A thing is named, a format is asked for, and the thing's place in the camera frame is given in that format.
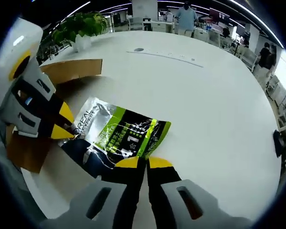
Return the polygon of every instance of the brown cardboard flap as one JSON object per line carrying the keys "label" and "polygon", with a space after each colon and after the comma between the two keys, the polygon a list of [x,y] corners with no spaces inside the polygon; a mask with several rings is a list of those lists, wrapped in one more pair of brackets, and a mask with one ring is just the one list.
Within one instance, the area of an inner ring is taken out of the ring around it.
{"label": "brown cardboard flap", "polygon": [[14,132],[7,145],[8,158],[17,166],[39,173],[53,140],[31,138]]}
{"label": "brown cardboard flap", "polygon": [[73,60],[51,63],[41,66],[53,84],[64,83],[85,76],[94,76],[102,73],[102,59]]}

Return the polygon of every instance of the green leaves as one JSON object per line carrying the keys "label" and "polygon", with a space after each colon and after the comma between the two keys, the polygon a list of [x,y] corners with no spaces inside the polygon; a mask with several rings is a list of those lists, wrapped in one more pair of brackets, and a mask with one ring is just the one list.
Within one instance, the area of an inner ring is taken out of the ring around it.
{"label": "green leaves", "polygon": [[56,44],[62,41],[75,42],[76,35],[97,36],[107,27],[107,20],[99,13],[76,13],[72,15],[53,32],[52,38]]}

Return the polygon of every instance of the desk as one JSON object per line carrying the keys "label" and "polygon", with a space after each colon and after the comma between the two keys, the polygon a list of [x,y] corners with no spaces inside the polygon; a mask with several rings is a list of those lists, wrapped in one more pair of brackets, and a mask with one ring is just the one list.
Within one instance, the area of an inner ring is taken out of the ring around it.
{"label": "desk", "polygon": [[174,23],[165,21],[143,21],[143,24],[151,24],[153,31],[157,32],[174,32]]}
{"label": "desk", "polygon": [[[127,52],[135,48],[190,56],[202,67]],[[88,58],[103,58],[102,77],[83,79],[77,96],[66,100],[75,116],[89,96],[96,96],[172,122],[153,155],[172,162],[182,179],[215,196],[231,216],[261,216],[276,196],[280,177],[272,139],[277,126],[265,93],[240,59],[185,36],[126,31],[94,37],[90,50],[74,53],[70,47],[45,64]],[[22,172],[48,218],[67,211],[71,198],[94,181],[58,146],[40,174]],[[142,214],[136,223],[151,218]]]}

